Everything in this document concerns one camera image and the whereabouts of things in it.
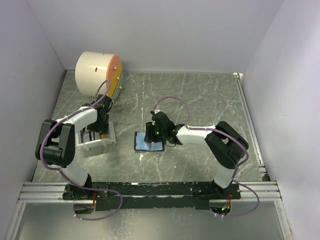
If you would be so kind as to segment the white plastic card tray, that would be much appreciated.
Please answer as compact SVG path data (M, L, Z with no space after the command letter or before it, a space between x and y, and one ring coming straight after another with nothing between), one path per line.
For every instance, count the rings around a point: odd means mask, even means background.
M75 135L75 146L77 150L90 151L93 148L106 147L107 145L116 143L114 124L111 121L109 121L108 133L98 133L90 131L92 136L92 141L90 142L82 143L81 133L83 131L88 130L86 128L83 128Z

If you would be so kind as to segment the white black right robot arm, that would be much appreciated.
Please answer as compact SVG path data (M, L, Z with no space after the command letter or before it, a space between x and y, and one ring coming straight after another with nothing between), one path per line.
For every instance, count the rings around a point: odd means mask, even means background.
M230 186L241 164L249 158L247 141L227 122L220 121L212 126L190 126L174 124L160 110L151 111L151 121L146 123L144 141L147 143L169 143L176 145L206 145L219 163L212 181L212 193L223 199L230 192Z

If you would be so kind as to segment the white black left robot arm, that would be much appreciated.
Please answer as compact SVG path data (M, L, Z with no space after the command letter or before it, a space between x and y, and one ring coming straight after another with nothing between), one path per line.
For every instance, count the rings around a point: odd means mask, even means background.
M77 149L89 151L116 142L109 112L113 101L98 96L91 104L84 104L75 113L57 120L45 120L35 149L35 157L44 166L54 169L75 186L81 199L89 199L94 192L92 178L75 160Z

